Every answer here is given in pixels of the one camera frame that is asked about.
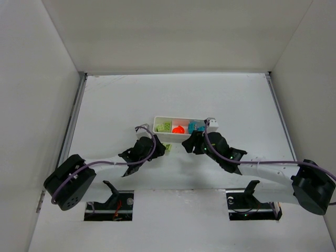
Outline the teal round lego piece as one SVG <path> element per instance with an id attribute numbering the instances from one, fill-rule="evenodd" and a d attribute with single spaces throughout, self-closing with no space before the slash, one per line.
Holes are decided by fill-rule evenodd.
<path id="1" fill-rule="evenodd" d="M 196 121 L 191 121 L 189 124 L 188 124 L 188 133 L 189 134 L 192 134 L 193 131 L 197 131 L 198 129 L 198 124 Z"/>

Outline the orange round lego piece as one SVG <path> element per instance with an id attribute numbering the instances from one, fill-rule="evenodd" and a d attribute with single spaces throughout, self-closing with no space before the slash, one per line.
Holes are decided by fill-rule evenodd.
<path id="1" fill-rule="evenodd" d="M 172 133 L 184 134 L 185 133 L 185 129 L 181 125 L 178 125 L 177 127 L 175 127 L 175 128 L 172 129 Z"/>

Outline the light green lego brick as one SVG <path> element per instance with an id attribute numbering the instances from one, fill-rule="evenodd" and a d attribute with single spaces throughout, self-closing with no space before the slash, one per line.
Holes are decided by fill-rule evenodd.
<path id="1" fill-rule="evenodd" d="M 159 124 L 156 126 L 157 132 L 163 132 L 165 130 L 165 127 L 163 124 Z"/>

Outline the light green small brick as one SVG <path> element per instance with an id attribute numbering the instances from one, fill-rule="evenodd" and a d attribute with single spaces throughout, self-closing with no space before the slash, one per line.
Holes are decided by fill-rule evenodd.
<path id="1" fill-rule="evenodd" d="M 166 151 L 168 151 L 168 152 L 169 152 L 169 151 L 171 150 L 171 148 L 172 148 L 172 144 L 171 144 L 171 143 L 163 143 L 163 145 L 164 145 Z"/>

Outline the white three-compartment tray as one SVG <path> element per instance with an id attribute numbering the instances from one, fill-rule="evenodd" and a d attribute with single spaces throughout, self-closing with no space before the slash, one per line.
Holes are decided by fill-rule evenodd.
<path id="1" fill-rule="evenodd" d="M 196 121 L 198 127 L 205 126 L 205 122 L 202 119 L 191 119 L 191 118 L 174 118 L 174 117 L 163 117 L 163 116 L 156 116 L 153 121 L 153 133 L 157 135 L 161 142 L 176 142 L 182 143 L 183 141 L 187 140 L 191 134 L 188 133 L 188 124 L 191 121 Z M 157 132 L 156 126 L 159 124 L 163 124 L 164 122 L 171 122 L 172 127 L 170 132 Z M 185 129 L 184 134 L 176 134 L 172 133 L 172 129 L 181 125 Z"/>

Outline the light green long brick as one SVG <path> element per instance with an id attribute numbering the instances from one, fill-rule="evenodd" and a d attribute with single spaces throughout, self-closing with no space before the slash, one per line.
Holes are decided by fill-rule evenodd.
<path id="1" fill-rule="evenodd" d="M 165 132 L 170 132 L 171 131 L 171 127 L 172 127 L 172 124 L 171 124 L 171 122 L 164 122 L 163 123 L 163 130 L 165 131 Z"/>

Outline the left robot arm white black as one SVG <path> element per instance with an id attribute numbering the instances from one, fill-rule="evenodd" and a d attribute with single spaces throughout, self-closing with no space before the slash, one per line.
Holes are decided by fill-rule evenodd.
<path id="1" fill-rule="evenodd" d="M 101 161 L 86 161 L 79 154 L 73 154 L 46 178 L 44 188 L 51 196 L 51 203 L 67 211 L 82 200 L 100 172 L 125 169 L 120 176 L 130 176 L 145 162 L 162 157 L 165 151 L 165 145 L 154 135 L 140 137 L 134 147 Z"/>

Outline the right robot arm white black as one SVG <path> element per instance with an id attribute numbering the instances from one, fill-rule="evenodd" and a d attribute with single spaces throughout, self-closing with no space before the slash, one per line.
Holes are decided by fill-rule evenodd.
<path id="1" fill-rule="evenodd" d="M 218 132 L 194 131 L 182 146 L 187 153 L 207 155 L 228 173 L 256 177 L 245 193 L 261 203 L 297 204 L 316 215 L 325 215 L 331 205 L 335 176 L 311 160 L 244 161 L 247 152 L 230 147 Z"/>

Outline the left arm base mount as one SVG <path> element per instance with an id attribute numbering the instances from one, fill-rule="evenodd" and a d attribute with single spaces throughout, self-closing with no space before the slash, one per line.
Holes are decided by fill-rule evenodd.
<path id="1" fill-rule="evenodd" d="M 103 203 L 87 202 L 84 221 L 130 222 L 133 219 L 134 191 L 119 191 L 109 181 L 103 183 L 111 191 Z"/>

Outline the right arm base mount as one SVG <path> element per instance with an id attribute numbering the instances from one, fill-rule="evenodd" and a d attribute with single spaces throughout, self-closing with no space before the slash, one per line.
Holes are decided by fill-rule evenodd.
<path id="1" fill-rule="evenodd" d="M 228 216 L 230 221 L 279 221 L 282 209 L 279 203 L 262 203 L 253 196 L 258 180 L 249 182 L 246 188 L 226 190 Z"/>

